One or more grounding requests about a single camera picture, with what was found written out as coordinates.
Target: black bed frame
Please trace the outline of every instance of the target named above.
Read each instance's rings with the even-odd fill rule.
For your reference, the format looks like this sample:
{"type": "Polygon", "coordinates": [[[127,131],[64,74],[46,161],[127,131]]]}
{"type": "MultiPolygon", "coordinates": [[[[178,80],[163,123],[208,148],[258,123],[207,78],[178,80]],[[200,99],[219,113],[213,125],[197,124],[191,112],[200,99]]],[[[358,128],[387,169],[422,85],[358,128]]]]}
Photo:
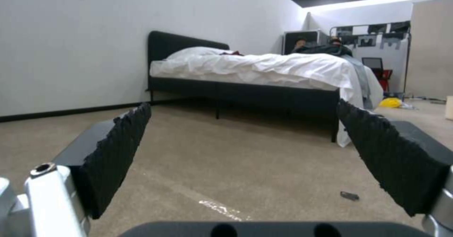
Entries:
{"type": "MultiPolygon", "coordinates": [[[[229,50],[230,47],[177,34],[152,31],[148,37],[148,73],[152,61],[163,60],[188,47],[214,47],[229,50]]],[[[339,90],[303,89],[229,82],[211,82],[189,79],[172,79],[148,75],[151,103],[154,91],[171,92],[190,97],[205,97],[216,102],[216,118],[220,115],[220,102],[229,101],[256,105],[264,108],[285,109],[307,116],[320,116],[332,121],[332,142],[337,140],[338,117],[336,107],[340,100],[339,90]]]]}

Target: white pillow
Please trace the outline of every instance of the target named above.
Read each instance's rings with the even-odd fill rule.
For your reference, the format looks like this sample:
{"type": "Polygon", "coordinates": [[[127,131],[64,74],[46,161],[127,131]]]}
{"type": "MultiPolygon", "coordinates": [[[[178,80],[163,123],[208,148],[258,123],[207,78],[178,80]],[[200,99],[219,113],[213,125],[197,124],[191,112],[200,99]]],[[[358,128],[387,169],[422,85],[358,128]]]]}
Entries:
{"type": "Polygon", "coordinates": [[[233,53],[233,51],[231,50],[221,50],[213,47],[188,47],[185,48],[184,50],[180,50],[171,54],[170,56],[167,57],[167,59],[185,58],[188,56],[220,55],[224,52],[228,54],[233,53]]]}

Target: ceiling light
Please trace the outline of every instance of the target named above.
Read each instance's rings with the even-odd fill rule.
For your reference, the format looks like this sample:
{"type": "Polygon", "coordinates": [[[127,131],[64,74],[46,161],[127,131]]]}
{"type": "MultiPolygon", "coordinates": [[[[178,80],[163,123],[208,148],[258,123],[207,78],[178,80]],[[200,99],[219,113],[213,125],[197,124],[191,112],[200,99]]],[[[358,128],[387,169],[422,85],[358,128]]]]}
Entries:
{"type": "Polygon", "coordinates": [[[316,13],[316,12],[329,11],[329,10],[355,8],[355,7],[369,6],[369,5],[382,5],[382,4],[390,4],[390,3],[397,3],[397,2],[404,2],[404,1],[417,1],[417,0],[361,0],[361,1],[337,3],[337,4],[333,4],[333,5],[319,5],[319,6],[307,7],[307,8],[304,8],[304,10],[316,13]]]}

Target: white tape mark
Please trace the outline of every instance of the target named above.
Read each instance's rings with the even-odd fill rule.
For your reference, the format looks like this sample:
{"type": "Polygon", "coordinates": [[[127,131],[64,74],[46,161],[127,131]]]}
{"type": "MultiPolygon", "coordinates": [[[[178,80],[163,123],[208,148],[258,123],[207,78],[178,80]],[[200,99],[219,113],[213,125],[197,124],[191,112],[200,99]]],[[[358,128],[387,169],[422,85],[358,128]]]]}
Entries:
{"type": "Polygon", "coordinates": [[[199,201],[199,204],[202,204],[208,208],[211,208],[211,209],[217,211],[218,213],[223,214],[233,220],[244,221],[242,218],[235,216],[233,214],[233,213],[236,213],[236,214],[241,213],[240,211],[228,209],[225,205],[223,205],[221,203],[217,203],[214,201],[199,201]]]}
{"type": "MultiPolygon", "coordinates": [[[[215,200],[212,200],[211,198],[209,198],[205,195],[202,195],[198,192],[195,192],[194,190],[191,190],[188,187],[185,187],[181,184],[178,184],[178,183],[172,181],[171,179],[162,177],[155,172],[152,172],[150,174],[149,174],[149,172],[147,172],[146,174],[143,173],[143,175],[145,175],[148,178],[151,178],[154,182],[157,182],[158,184],[171,189],[173,192],[180,193],[180,194],[184,195],[185,197],[187,197],[199,204],[202,204],[208,208],[211,208],[211,209],[217,211],[218,213],[220,213],[224,216],[227,216],[228,218],[231,218],[236,221],[244,221],[244,219],[237,216],[237,214],[241,213],[240,211],[230,208],[215,200]]],[[[243,217],[245,218],[245,220],[252,220],[250,216],[243,216],[243,217]]]]}

